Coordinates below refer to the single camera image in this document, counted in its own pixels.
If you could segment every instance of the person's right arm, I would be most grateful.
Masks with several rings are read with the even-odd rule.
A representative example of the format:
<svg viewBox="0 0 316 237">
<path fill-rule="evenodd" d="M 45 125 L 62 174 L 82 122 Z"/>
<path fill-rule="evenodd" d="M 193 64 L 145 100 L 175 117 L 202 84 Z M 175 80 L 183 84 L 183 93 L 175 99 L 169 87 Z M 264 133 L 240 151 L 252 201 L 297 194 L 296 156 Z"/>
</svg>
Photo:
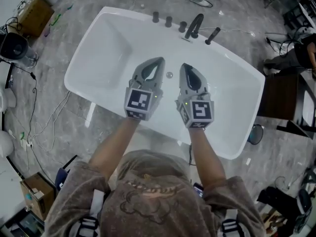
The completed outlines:
<svg viewBox="0 0 316 237">
<path fill-rule="evenodd" d="M 254 203 L 240 177 L 226 179 L 224 168 L 202 129 L 189 129 L 197 172 L 204 186 L 203 199 L 221 222 L 227 209 L 237 209 L 237 218 L 252 237 L 264 237 L 265 230 Z"/>
<path fill-rule="evenodd" d="M 316 46 L 315 46 L 314 42 L 311 42 L 310 44 L 308 44 L 307 52 L 308 52 L 308 56 L 310 58 L 310 61 L 312 63 L 313 69 L 316 69 L 316 59 L 315 59 Z"/>
<path fill-rule="evenodd" d="M 212 149 L 202 129 L 189 129 L 197 172 L 204 187 L 225 180 L 221 161 Z"/>
</svg>

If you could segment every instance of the chair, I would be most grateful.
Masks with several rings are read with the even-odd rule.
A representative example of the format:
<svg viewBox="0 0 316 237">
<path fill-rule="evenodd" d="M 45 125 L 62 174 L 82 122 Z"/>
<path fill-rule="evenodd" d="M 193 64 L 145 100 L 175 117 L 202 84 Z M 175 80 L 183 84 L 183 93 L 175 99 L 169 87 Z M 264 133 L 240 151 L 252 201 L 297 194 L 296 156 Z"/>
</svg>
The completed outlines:
<svg viewBox="0 0 316 237">
<path fill-rule="evenodd" d="M 58 191 L 61 190 L 61 188 L 63 187 L 66 178 L 68 176 L 68 173 L 70 170 L 66 171 L 66 168 L 69 166 L 70 163 L 73 162 L 73 160 L 77 157 L 77 155 L 75 155 L 74 157 L 72 157 L 69 162 L 67 162 L 65 164 L 65 166 L 63 166 L 62 168 L 60 168 L 57 172 L 56 178 L 55 178 L 55 187 Z"/>
</svg>

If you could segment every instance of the bathtub faucet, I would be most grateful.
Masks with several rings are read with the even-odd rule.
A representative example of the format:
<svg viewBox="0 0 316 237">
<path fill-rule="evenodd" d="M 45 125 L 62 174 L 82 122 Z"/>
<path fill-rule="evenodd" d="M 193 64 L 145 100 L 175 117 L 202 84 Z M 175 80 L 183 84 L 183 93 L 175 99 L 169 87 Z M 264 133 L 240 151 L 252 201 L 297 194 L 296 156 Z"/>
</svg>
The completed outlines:
<svg viewBox="0 0 316 237">
<path fill-rule="evenodd" d="M 194 39 L 198 37 L 198 31 L 201 27 L 201 24 L 203 22 L 204 15 L 200 13 L 196 18 L 192 21 L 191 25 L 189 26 L 187 33 L 185 34 L 185 38 L 188 39 L 190 36 Z"/>
</svg>

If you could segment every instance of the forearm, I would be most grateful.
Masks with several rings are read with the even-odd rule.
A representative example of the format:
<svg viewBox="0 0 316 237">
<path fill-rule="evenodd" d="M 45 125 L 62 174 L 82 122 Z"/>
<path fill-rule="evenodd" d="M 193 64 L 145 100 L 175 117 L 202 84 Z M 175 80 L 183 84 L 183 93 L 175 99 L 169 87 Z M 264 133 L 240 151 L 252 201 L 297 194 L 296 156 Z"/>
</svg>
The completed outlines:
<svg viewBox="0 0 316 237">
<path fill-rule="evenodd" d="M 126 118 L 115 132 L 96 149 L 89 164 L 97 167 L 108 180 L 119 164 L 139 121 Z"/>
<path fill-rule="evenodd" d="M 189 129 L 197 172 L 204 187 L 226 179 L 223 165 L 202 129 Z"/>
</svg>

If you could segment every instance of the faucet handle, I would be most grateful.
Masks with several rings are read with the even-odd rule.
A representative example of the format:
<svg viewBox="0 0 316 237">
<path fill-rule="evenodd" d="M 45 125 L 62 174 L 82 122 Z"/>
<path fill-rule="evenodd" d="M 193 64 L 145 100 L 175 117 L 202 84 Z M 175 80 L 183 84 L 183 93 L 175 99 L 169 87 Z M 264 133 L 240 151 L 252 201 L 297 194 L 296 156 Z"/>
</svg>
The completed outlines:
<svg viewBox="0 0 316 237">
<path fill-rule="evenodd" d="M 172 26 L 172 17 L 167 16 L 165 26 L 170 28 Z"/>
<path fill-rule="evenodd" d="M 196 32 L 195 30 L 191 33 L 191 37 L 194 39 L 198 38 L 198 32 Z"/>
<path fill-rule="evenodd" d="M 181 21 L 180 22 L 180 27 L 179 27 L 179 32 L 184 33 L 186 31 L 187 27 L 187 22 L 186 21 Z"/>
<path fill-rule="evenodd" d="M 158 11 L 153 12 L 153 22 L 154 23 L 159 22 L 159 12 Z"/>
</svg>

